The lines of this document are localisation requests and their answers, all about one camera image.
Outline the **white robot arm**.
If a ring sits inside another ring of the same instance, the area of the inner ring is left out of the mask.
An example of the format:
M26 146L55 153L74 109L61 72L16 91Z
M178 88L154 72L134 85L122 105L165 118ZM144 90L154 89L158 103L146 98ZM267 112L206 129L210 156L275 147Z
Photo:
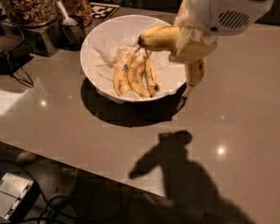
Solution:
M274 0L183 0L175 26L180 29L173 63L195 62L217 47L224 35L238 35L267 13Z

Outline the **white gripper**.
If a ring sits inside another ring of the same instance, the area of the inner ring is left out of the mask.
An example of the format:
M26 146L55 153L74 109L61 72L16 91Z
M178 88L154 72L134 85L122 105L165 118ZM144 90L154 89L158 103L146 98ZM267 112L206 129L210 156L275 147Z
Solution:
M212 35L238 35L272 7L274 0L182 0L175 17L175 27L193 26ZM168 40L172 63L196 62L217 48L190 37Z

